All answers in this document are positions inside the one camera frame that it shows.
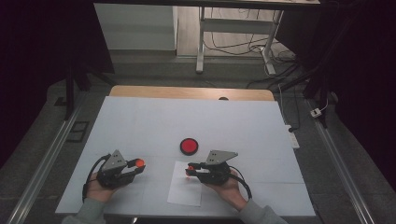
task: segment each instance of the hand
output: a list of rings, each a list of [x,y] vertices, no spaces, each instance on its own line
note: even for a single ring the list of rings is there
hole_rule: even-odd
[[[238,173],[235,170],[231,170],[231,174],[238,176]],[[238,181],[235,179],[228,178],[227,182],[221,186],[210,184],[205,185],[212,188],[222,200],[229,203],[232,207],[238,210],[238,212],[241,211],[248,203],[244,197],[242,197],[242,194],[239,191]]]
[[[96,180],[97,173],[91,175],[90,183],[88,184],[87,198],[95,199],[96,201],[107,203],[110,201],[113,193],[117,189],[105,189]]]

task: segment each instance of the gray sleeve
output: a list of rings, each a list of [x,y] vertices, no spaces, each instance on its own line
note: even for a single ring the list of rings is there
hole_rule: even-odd
[[[246,224],[288,224],[270,206],[261,208],[252,200],[240,211],[239,217]]]
[[[106,224],[103,218],[105,203],[94,199],[85,199],[76,216],[65,217],[62,224]]]

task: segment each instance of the sheet of paper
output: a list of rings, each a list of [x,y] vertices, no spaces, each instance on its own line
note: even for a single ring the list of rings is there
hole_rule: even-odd
[[[168,202],[201,206],[202,184],[196,177],[186,176],[187,162],[176,161],[169,189]]]

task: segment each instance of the wooden edge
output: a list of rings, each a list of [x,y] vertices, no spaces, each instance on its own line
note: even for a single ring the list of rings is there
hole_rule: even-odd
[[[174,99],[218,100],[226,97],[235,101],[274,101],[268,90],[212,89],[189,87],[115,86],[109,96]]]

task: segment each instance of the person's right hand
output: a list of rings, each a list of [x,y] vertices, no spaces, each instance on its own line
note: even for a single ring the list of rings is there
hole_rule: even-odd
[[[234,170],[231,170],[231,174],[238,176],[238,173]],[[210,184],[205,185],[212,188],[222,200],[229,203],[232,207],[238,210],[238,212],[241,211],[248,203],[244,197],[242,197],[242,194],[239,191],[238,181],[235,179],[229,178],[227,182],[221,186]]]

